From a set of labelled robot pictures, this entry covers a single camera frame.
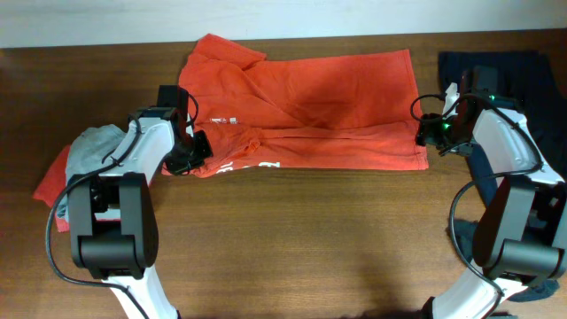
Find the red printed t-shirt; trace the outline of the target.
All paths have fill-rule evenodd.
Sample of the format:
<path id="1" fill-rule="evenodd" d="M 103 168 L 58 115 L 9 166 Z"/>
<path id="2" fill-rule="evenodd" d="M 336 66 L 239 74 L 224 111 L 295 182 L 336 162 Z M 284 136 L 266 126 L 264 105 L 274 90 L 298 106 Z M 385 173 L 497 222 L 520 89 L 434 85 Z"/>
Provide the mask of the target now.
<path id="1" fill-rule="evenodd" d="M 201 38 L 179 85 L 212 156 L 206 178 L 249 167 L 425 170 L 408 51 L 270 61 L 217 35 Z"/>

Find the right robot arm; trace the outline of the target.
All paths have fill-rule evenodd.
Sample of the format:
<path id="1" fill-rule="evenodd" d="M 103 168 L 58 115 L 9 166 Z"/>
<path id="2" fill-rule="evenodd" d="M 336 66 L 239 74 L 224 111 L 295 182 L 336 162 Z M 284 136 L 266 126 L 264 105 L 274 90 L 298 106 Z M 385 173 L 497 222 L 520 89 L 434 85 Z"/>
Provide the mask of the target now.
<path id="1" fill-rule="evenodd" d="M 498 91 L 498 72 L 476 66 L 440 95 L 442 113 L 418 117 L 416 144 L 439 155 L 463 157 L 482 149 L 491 169 L 454 196 L 448 232 L 464 193 L 483 181 L 498 188 L 472 238 L 472 258 L 443 294 L 423 305 L 423 318 L 493 318 L 497 307 L 530 287 L 566 271 L 566 182 L 547 163 L 532 138 L 517 100 Z"/>

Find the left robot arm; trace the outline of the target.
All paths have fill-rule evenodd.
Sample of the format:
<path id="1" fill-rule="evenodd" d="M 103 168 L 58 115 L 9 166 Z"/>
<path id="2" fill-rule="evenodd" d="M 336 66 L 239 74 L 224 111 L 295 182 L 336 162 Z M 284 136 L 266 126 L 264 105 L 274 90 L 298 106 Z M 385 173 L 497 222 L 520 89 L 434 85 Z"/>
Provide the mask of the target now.
<path id="1" fill-rule="evenodd" d="M 184 175 L 213 152 L 197 118 L 197 100 L 177 85 L 159 87 L 157 103 L 128 119 L 124 140 L 93 173 L 78 175 L 67 193 L 71 253 L 89 271 L 89 286 L 110 289 L 130 318 L 177 318 L 155 262 L 159 231 L 149 186 L 165 169 Z"/>

